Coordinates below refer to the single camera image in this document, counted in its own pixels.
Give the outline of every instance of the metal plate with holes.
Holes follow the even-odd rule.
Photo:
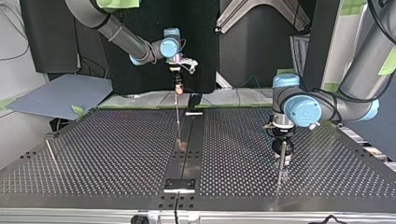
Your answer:
[[[56,160],[40,148],[3,171],[0,204],[157,209],[176,120],[174,110],[95,111],[49,141]]]
[[[97,110],[0,171],[0,208],[396,213],[396,174],[323,122],[278,187],[266,108]],[[167,180],[194,192],[164,193]]]
[[[396,212],[396,174],[329,122],[297,131],[278,187],[272,139],[262,129],[270,114],[205,111],[195,210]]]

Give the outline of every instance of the robot end effector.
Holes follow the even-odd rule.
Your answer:
[[[396,1],[387,2],[379,20],[396,36]],[[290,139],[296,126],[312,130],[321,119],[360,121],[374,118],[379,108],[378,98],[386,91],[396,71],[394,47],[394,42],[374,24],[336,93],[320,89],[306,92],[300,89],[299,76],[276,76],[273,116],[265,126],[268,134],[275,138],[272,148],[276,157],[282,150],[289,152],[286,156],[292,153]]]
[[[183,57],[181,53],[184,48],[183,40],[177,28],[164,30],[164,39],[150,44],[125,28],[111,13],[99,8],[96,1],[65,0],[65,2],[82,24],[98,30],[108,38],[109,42],[113,42],[126,51],[134,65],[156,63],[166,58],[169,64],[177,64],[188,70],[190,74],[195,72],[198,62]]]

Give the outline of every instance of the metal bracket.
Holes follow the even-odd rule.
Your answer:
[[[251,9],[259,5],[274,7],[291,24],[294,24],[294,16],[299,6],[298,4],[297,0],[233,0],[218,19],[215,31],[216,33],[227,33]],[[309,20],[308,16],[300,8],[295,22],[296,29],[302,31],[309,22],[311,20]]]
[[[199,213],[189,213],[189,220],[187,222],[188,224],[201,224],[201,218],[199,216]]]
[[[164,193],[180,193],[188,194],[195,193],[195,180],[194,179],[167,179]]]
[[[231,90],[233,88],[233,86],[219,72],[216,72],[216,82],[223,90]]]

